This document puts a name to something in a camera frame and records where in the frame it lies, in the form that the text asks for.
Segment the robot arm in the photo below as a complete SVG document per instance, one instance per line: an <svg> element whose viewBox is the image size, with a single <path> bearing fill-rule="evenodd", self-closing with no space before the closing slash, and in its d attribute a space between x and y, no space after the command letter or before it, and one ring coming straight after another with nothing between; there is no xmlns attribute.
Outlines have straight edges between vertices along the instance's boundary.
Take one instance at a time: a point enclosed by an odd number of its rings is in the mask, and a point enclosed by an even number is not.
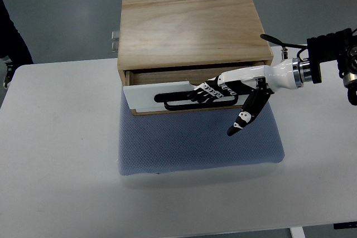
<svg viewBox="0 0 357 238"><path fill-rule="evenodd" d="M187 97L198 103L212 103L227 96L249 94L234 124L228 129L227 135L232 136L255 120L270 95L278 89L301 88L308 81L320 83L320 63L337 60L339 75L348 89L348 99L357 105L357 36L353 36L354 32L356 30L352 32L348 28L309 38L307 47L285 44L274 37L261 35L263 39L283 47L284 61L274 67L263 65L224 72L194 88ZM286 47L301 48L301 51L308 49L309 59L302 61L300 53L298 58L286 59Z"/></svg>

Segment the wooden lid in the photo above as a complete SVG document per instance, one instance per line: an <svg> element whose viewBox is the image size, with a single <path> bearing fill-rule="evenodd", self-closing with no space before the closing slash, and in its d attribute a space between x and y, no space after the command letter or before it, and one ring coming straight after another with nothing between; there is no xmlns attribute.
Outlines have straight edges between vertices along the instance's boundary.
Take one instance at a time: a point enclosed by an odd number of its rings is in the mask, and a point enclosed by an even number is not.
<svg viewBox="0 0 357 238"><path fill-rule="evenodd" d="M123 0L119 70L271 60L252 0Z"/></svg>

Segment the white table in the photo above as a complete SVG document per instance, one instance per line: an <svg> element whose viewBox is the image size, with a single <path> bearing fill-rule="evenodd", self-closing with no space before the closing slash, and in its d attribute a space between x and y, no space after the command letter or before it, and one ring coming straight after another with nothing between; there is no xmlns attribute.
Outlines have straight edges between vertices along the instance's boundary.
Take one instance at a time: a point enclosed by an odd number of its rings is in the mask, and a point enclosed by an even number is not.
<svg viewBox="0 0 357 238"><path fill-rule="evenodd" d="M0 237L176 237L357 220L357 108L336 63L321 69L322 84L271 97L281 163L121 177L116 59L21 67L0 109Z"/></svg>

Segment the wooden crate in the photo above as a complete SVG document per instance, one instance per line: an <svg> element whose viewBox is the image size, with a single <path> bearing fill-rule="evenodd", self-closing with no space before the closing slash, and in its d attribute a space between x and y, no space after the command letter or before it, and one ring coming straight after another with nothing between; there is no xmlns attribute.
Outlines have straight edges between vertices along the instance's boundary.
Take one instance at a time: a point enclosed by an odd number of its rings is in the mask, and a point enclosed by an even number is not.
<svg viewBox="0 0 357 238"><path fill-rule="evenodd" d="M119 75L124 86L199 85L224 71L269 65L261 33L252 0L123 0Z"/></svg>

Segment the person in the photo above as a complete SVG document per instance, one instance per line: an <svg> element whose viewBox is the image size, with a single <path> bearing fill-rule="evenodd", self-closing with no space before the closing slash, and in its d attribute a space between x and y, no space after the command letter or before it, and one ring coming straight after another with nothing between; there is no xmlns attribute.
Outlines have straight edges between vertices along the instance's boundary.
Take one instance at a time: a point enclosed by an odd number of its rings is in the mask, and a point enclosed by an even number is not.
<svg viewBox="0 0 357 238"><path fill-rule="evenodd" d="M0 0L0 59L7 66L3 83L5 89L8 89L17 68L33 64L31 54L11 21L3 0Z"/></svg>

